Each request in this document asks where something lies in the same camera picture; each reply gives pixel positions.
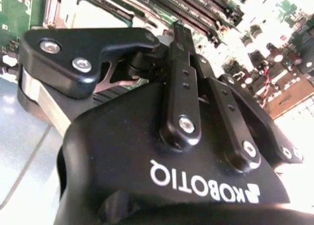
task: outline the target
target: black plastic cover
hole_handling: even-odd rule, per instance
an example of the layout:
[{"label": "black plastic cover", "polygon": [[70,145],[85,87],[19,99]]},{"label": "black plastic cover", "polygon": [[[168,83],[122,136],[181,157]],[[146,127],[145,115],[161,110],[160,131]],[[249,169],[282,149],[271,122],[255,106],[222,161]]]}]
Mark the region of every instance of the black plastic cover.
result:
[{"label": "black plastic cover", "polygon": [[104,200],[118,190],[140,204],[154,206],[289,202],[280,179],[263,157],[258,169],[240,175],[234,172],[222,155],[225,136],[217,131],[206,103],[200,102],[204,132],[200,142],[186,153],[169,150],[159,135],[163,93],[163,84],[146,84],[72,123],[63,143],[67,188],[55,225],[95,224]]},{"label": "black plastic cover", "polygon": [[314,215],[280,204],[176,204],[136,213],[118,225],[312,225]]},{"label": "black plastic cover", "polygon": [[[46,53],[40,48],[44,40],[54,41],[61,50]],[[149,53],[159,41],[144,28],[88,28],[30,30],[21,38],[20,62],[34,78],[73,98],[91,95],[101,75],[101,64],[117,64],[123,55]],[[83,73],[72,60],[88,60],[91,71]]]}]

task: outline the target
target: ram slot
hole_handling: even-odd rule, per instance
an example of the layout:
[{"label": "ram slot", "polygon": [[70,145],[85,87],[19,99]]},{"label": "ram slot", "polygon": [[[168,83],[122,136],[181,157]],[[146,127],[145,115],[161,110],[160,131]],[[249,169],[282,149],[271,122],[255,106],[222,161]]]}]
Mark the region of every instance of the ram slot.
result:
[{"label": "ram slot", "polygon": [[131,1],[128,0],[110,0],[123,8],[125,8],[127,11],[132,11],[135,15],[145,18],[145,13],[143,12],[143,9],[139,9],[138,6],[134,6]]},{"label": "ram slot", "polygon": [[119,9],[118,7],[114,6],[113,4],[105,1],[105,0],[91,0],[96,6],[101,7],[102,9],[112,13],[121,16],[125,20],[132,22],[133,21],[133,15],[130,15],[126,13],[125,11]]},{"label": "ram slot", "polygon": [[176,1],[182,4],[184,3],[187,4],[190,8],[193,8],[193,10],[196,11],[200,16],[210,21],[212,25],[216,25],[217,21],[219,21],[219,18],[217,18],[216,15],[214,15],[211,11],[204,8],[195,0],[176,0]]},{"label": "ram slot", "polygon": [[60,9],[60,1],[59,0],[46,0],[44,21],[43,25],[45,27],[52,26],[54,24],[54,20],[58,10]]},{"label": "ram slot", "polygon": [[210,24],[212,26],[216,25],[216,19],[211,16],[207,16],[205,13],[201,13],[199,10],[186,3],[184,0],[169,0],[169,2],[174,4],[178,9],[187,13],[189,16],[194,16],[200,21],[204,21],[206,24]]},{"label": "ram slot", "polygon": [[173,16],[177,17],[179,20],[190,24],[193,28],[198,30],[199,32],[205,35],[213,35],[216,36],[215,32],[212,30],[210,26],[201,19],[196,16],[192,16],[187,14],[181,8],[178,8],[175,4],[173,4],[170,0],[149,0],[155,4],[160,4],[163,9],[168,10],[172,13]]},{"label": "ram slot", "polygon": [[226,15],[227,18],[230,18],[234,21],[235,25],[240,23],[241,17],[243,15],[240,11],[233,10],[228,6],[223,0],[205,0],[211,7]]}]

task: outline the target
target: metal bracket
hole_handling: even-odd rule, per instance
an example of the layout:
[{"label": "metal bracket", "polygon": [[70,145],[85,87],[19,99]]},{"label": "metal bracket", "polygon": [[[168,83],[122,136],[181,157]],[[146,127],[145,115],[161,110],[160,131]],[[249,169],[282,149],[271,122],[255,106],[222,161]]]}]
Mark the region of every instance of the metal bracket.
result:
[{"label": "metal bracket", "polygon": [[190,66],[191,32],[178,23],[173,26],[160,135],[175,151],[185,151],[201,139],[200,107],[196,70]]},{"label": "metal bracket", "polygon": [[94,107],[92,96],[83,100],[69,98],[33,78],[24,68],[21,79],[23,93],[38,103],[62,136],[75,118]]},{"label": "metal bracket", "polygon": [[121,84],[110,79],[126,54],[150,53],[159,45],[144,28],[31,30],[21,38],[20,63],[32,77],[71,98],[83,99],[93,93],[103,63],[110,62],[111,67],[97,90]]},{"label": "metal bracket", "polygon": [[261,154],[269,164],[276,168],[283,163],[302,163],[303,156],[300,151],[292,145],[251,95],[245,92],[231,75],[224,74],[219,79],[228,85],[232,91],[246,123],[250,126],[250,131]]},{"label": "metal bracket", "polygon": [[202,81],[211,113],[217,113],[217,129],[222,134],[222,150],[227,161],[239,172],[249,172],[261,164],[261,154],[244,122],[228,86],[217,79]]}]

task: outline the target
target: electronic component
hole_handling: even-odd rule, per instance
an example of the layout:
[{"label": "electronic component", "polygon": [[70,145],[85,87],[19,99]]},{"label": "electronic component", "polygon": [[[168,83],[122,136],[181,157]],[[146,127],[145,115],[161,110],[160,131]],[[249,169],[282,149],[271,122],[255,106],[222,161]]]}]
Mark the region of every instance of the electronic component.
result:
[{"label": "electronic component", "polygon": [[302,63],[298,65],[298,69],[302,74],[307,74],[314,70],[314,38],[311,35],[307,35],[307,37],[308,40],[302,45],[300,51]]},{"label": "electronic component", "polygon": [[242,79],[244,80],[244,83],[245,84],[251,84],[253,82],[253,79],[252,79],[250,73],[246,69],[243,70],[243,73],[244,73],[244,75],[242,76]]},{"label": "electronic component", "polygon": [[46,0],[46,8],[43,25],[45,27],[54,27],[56,16],[60,9],[61,0]]},{"label": "electronic component", "polygon": [[251,31],[252,36],[257,40],[263,35],[263,31],[261,30],[260,27],[254,26],[251,28]]},{"label": "electronic component", "polygon": [[257,69],[259,69],[259,67],[262,65],[263,61],[265,60],[259,51],[255,51],[254,53],[250,54],[250,59],[252,61],[253,66]]},{"label": "electronic component", "polygon": [[242,41],[247,53],[253,53],[256,50],[255,44],[250,37],[246,36],[242,39]]},{"label": "electronic component", "polygon": [[294,65],[299,65],[302,63],[302,58],[294,51],[288,52],[287,56]]},{"label": "electronic component", "polygon": [[277,47],[270,48],[270,55],[276,63],[281,62],[284,59],[284,55]]},{"label": "electronic component", "polygon": [[[261,66],[261,69],[264,70],[264,68],[268,66],[268,64],[264,64]],[[286,75],[288,73],[288,71],[284,68],[284,66],[280,63],[275,64],[272,67],[267,68],[267,74],[270,77],[270,81],[272,82],[272,84],[275,84],[280,78],[282,78],[284,75]],[[252,84],[252,88],[254,90],[254,93],[256,95],[262,95],[262,93],[264,92],[264,84],[265,84],[265,72],[263,72],[263,74],[258,77]]]},{"label": "electronic component", "polygon": [[0,0],[0,54],[16,52],[20,37],[42,25],[45,0]]}]

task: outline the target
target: capacitor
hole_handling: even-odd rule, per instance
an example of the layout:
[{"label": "capacitor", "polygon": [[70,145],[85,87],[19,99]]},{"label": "capacitor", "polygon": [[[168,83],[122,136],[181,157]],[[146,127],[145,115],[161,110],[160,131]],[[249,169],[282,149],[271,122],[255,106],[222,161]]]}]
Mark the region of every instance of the capacitor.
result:
[{"label": "capacitor", "polygon": [[259,37],[261,37],[263,34],[263,31],[260,28],[256,28],[254,32],[252,32],[252,36],[255,39],[258,39]]},{"label": "capacitor", "polygon": [[242,41],[247,53],[253,53],[256,50],[253,40],[250,37],[244,37]]},{"label": "capacitor", "polygon": [[302,63],[302,58],[296,52],[288,52],[288,58],[294,65],[299,65]]},{"label": "capacitor", "polygon": [[272,47],[270,49],[270,55],[276,63],[281,62],[284,59],[284,55],[277,47]]},{"label": "capacitor", "polygon": [[259,51],[255,51],[254,53],[250,54],[249,57],[253,66],[256,68],[259,68],[265,59]]},{"label": "capacitor", "polygon": [[251,84],[253,82],[253,79],[250,75],[250,73],[247,70],[243,70],[244,76],[242,77],[245,84]]}]

